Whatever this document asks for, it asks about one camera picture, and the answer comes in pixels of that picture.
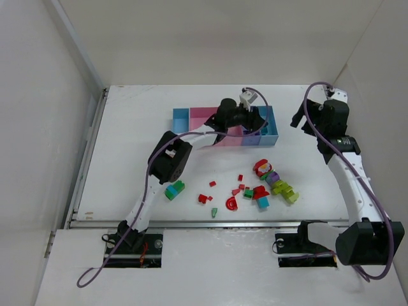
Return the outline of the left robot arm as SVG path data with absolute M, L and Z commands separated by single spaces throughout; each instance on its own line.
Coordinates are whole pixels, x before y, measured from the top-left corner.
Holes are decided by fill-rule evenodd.
M 199 128 L 181 134 L 165 132 L 148 159 L 142 195 L 117 226 L 119 242 L 134 251 L 142 245 L 157 195 L 178 180 L 192 151 L 216 145 L 225 137 L 232 137 L 228 133 L 230 128 L 242 126 L 250 136 L 267 125 L 258 107 L 247 102 L 237 104 L 235 100 L 226 98 L 221 101 L 216 113 Z

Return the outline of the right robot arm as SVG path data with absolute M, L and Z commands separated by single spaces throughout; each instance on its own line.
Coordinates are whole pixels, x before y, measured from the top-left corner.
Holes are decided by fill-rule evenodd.
M 405 234 L 399 221 L 392 221 L 372 191 L 362 165 L 357 141 L 347 135 L 349 107 L 328 99 L 306 99 L 292 118 L 302 131 L 317 138 L 317 149 L 333 173 L 346 204 L 349 226 L 344 231 L 323 221 L 302 221 L 298 235 L 303 242 L 336 252 L 343 265 L 388 265 Z

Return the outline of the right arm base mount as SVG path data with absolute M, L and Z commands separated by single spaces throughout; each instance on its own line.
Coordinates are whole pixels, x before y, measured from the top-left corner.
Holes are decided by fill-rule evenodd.
M 275 233 L 273 252 L 280 268 L 336 268 L 334 253 L 315 243 L 302 242 L 297 233 Z

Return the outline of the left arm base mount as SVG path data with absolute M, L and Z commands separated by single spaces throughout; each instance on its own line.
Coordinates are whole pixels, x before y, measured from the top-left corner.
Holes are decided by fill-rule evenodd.
M 111 257 L 109 255 L 120 240 L 120 236 L 109 233 L 102 235 L 101 239 L 105 243 L 102 262 L 108 258 L 105 268 L 161 268 L 162 233 L 147 233 L 137 249 L 132 249 L 127 243 L 122 242 Z

